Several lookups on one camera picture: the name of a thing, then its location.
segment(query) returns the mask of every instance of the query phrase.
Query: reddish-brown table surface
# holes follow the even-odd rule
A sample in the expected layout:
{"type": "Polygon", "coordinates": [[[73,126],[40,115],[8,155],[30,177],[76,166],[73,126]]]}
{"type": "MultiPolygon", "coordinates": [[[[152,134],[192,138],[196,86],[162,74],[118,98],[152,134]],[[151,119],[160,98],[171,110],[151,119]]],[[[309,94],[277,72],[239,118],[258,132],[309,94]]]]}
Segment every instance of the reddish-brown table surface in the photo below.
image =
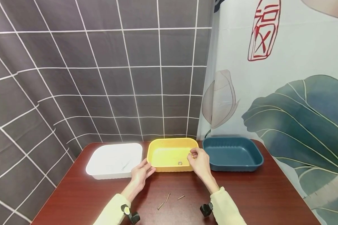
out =
{"type": "MultiPolygon", "coordinates": [[[[95,180],[86,174],[92,153],[106,144],[110,143],[92,143],[84,148],[33,225],[94,223],[108,201],[130,181],[129,178],[95,180]]],[[[140,144],[145,158],[149,143],[140,144]]],[[[264,157],[264,164],[255,172],[212,172],[219,186],[229,192],[246,223],[319,225],[262,143],[255,141],[255,144],[264,157]]],[[[216,224],[213,215],[204,219],[199,210],[209,200],[209,192],[194,172],[154,173],[134,199],[131,209],[140,214],[137,225],[216,224]],[[169,192],[168,202],[158,211],[169,192]]]]}

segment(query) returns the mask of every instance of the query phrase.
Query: hand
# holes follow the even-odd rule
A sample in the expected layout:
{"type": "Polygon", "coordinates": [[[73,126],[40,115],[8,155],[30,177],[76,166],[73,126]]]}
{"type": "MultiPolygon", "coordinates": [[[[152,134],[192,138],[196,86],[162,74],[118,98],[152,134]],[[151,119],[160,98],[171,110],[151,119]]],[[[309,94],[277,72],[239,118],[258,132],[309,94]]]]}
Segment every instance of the hand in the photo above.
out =
{"type": "Polygon", "coordinates": [[[155,168],[144,159],[138,166],[132,169],[132,179],[121,193],[129,202],[132,202],[136,195],[143,190],[146,178],[155,172],[155,168]]]}
{"type": "Polygon", "coordinates": [[[186,157],[194,172],[204,182],[210,194],[219,191],[219,186],[211,174],[209,155],[201,148],[193,148],[186,157]]]}

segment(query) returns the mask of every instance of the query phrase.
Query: white curtain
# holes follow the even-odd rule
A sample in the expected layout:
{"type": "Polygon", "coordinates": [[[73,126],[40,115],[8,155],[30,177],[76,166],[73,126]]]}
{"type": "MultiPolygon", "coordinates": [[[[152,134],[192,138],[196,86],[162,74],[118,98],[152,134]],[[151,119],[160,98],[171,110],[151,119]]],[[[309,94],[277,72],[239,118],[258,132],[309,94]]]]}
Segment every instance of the white curtain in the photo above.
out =
{"type": "Polygon", "coordinates": [[[338,225],[338,0],[223,1],[203,94],[198,138],[262,141],[320,222],[338,225]]]}

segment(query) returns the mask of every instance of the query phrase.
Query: gray grid curtain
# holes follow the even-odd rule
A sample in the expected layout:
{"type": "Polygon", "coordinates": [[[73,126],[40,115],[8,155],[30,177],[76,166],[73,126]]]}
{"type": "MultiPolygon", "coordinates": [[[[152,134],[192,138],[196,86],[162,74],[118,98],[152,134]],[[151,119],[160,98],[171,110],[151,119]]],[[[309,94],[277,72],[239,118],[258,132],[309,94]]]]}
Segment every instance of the gray grid curtain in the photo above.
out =
{"type": "Polygon", "coordinates": [[[213,7],[0,0],[0,225],[29,224],[91,142],[196,138],[213,7]]]}

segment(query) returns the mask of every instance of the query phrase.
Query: red chinese calligraphy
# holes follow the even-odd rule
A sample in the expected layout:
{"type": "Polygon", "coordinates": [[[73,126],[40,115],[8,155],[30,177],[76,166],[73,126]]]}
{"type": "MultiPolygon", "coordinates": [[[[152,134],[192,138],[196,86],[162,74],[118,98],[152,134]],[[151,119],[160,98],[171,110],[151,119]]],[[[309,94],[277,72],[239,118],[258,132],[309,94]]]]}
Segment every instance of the red chinese calligraphy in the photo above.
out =
{"type": "Polygon", "coordinates": [[[269,57],[278,33],[281,0],[260,0],[254,16],[248,60],[269,57]]]}

